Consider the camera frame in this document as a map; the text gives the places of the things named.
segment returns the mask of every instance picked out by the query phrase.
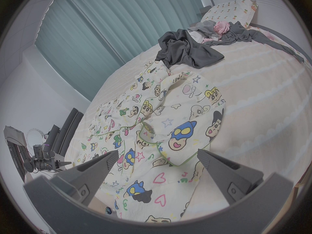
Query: curtain fold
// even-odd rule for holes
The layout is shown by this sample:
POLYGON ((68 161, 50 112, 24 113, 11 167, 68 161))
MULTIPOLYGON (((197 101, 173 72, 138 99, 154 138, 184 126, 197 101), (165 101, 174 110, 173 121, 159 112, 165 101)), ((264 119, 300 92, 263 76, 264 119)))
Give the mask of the curtain fold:
POLYGON ((51 66, 92 100, 124 63, 167 31, 200 21, 201 0, 54 0, 36 46, 51 66))

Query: pink star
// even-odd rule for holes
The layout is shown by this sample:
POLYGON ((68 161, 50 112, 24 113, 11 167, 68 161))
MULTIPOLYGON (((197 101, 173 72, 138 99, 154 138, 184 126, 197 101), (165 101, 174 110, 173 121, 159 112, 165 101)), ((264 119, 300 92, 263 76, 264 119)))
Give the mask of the pink star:
POLYGON ((141 152, 141 153, 138 152, 138 156, 136 156, 135 158, 137 158, 138 162, 140 162, 140 160, 145 158, 145 157, 143 156, 143 152, 141 152))

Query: yellow eye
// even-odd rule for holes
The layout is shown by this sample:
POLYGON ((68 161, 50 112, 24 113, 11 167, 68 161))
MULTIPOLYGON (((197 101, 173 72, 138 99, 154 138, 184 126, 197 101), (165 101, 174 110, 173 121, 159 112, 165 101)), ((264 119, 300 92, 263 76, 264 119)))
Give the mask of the yellow eye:
POLYGON ((181 129, 176 129, 176 130, 174 131, 174 135, 178 135, 180 132, 181 132, 181 129))
POLYGON ((190 131, 191 131, 191 129, 190 129, 189 127, 187 127, 187 128, 184 128, 184 129, 181 131, 181 134, 187 135, 190 131))

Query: white pillow with carrot print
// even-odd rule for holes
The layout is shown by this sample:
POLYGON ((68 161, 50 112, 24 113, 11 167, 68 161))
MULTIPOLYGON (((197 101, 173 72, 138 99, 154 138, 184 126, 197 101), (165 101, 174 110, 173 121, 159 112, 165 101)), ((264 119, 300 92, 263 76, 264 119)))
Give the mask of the white pillow with carrot print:
POLYGON ((201 19, 201 22, 212 20, 215 22, 227 21, 240 23, 247 28, 250 24, 258 5, 252 0, 233 0, 213 6, 201 19))

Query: bed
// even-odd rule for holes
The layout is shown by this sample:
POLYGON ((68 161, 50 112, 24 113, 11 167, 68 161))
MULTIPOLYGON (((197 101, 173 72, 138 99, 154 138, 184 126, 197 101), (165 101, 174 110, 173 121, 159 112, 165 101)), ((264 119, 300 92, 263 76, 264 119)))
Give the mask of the bed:
MULTIPOLYGON (((263 33, 266 33, 264 29, 268 30, 252 24, 248 28, 263 33)), ((173 65, 170 71, 197 72, 212 81, 225 98, 222 127, 210 144, 211 152, 261 170, 263 179, 278 172, 295 185, 312 159, 312 67, 309 56, 298 45, 269 31, 273 32, 274 41, 292 48, 305 62, 299 63, 293 56, 255 41, 236 42, 212 47, 224 55, 224 60, 214 65, 199 70, 185 64, 173 65)), ((88 127, 98 106, 126 91, 159 50, 158 44, 153 46, 106 80, 84 114, 65 161, 73 162, 78 157, 79 140, 88 136, 88 127)), ((105 201, 105 197, 100 190, 96 193, 100 201, 105 201)), ((227 206, 204 170, 181 220, 204 216, 227 206)))

